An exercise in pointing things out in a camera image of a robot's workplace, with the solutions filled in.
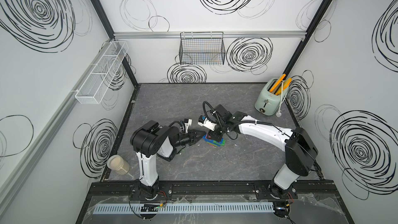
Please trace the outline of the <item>dark green long lego brick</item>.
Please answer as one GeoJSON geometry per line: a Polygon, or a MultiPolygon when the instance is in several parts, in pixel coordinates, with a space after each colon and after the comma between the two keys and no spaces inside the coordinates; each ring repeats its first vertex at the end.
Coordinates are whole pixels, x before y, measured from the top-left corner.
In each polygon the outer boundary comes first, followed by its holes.
{"type": "Polygon", "coordinates": [[[222,139],[219,142],[214,141],[214,140],[209,140],[209,141],[207,141],[207,143],[212,146],[215,146],[215,147],[222,147],[222,146],[225,146],[226,141],[224,139],[222,139]]]}

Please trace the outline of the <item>blue long lego brick front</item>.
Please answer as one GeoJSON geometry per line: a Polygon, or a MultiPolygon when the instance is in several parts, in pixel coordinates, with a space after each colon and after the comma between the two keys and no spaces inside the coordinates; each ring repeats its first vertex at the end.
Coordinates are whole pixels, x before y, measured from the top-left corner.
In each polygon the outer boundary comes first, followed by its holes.
{"type": "Polygon", "coordinates": [[[207,135],[204,135],[204,136],[203,136],[203,140],[204,140],[206,143],[214,144],[214,140],[212,140],[211,138],[209,138],[207,135]]]}

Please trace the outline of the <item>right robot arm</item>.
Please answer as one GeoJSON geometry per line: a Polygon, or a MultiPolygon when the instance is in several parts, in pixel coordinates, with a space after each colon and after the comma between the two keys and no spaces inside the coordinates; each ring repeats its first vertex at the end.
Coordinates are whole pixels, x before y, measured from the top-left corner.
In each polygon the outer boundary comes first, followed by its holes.
{"type": "Polygon", "coordinates": [[[204,115],[199,117],[198,124],[208,129],[208,140],[221,142],[225,135],[234,132],[253,136],[285,153],[285,163],[268,187],[273,198],[281,199],[289,194],[292,184],[300,177],[307,177],[315,166],[318,149],[303,128],[282,128],[243,112],[231,114],[222,105],[207,110],[207,105],[208,102],[203,103],[204,115]]]}

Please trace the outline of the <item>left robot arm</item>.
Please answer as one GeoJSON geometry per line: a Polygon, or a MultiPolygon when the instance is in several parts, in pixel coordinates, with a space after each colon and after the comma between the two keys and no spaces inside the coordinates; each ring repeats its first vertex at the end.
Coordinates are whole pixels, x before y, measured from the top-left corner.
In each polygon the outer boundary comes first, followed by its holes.
{"type": "Polygon", "coordinates": [[[160,125],[150,120],[138,128],[131,136],[130,143],[139,160],[140,191],[146,198],[153,199],[159,192],[157,157],[172,161],[179,153],[178,148],[186,148],[198,143],[206,135],[205,131],[189,129],[182,121],[160,125]]]}

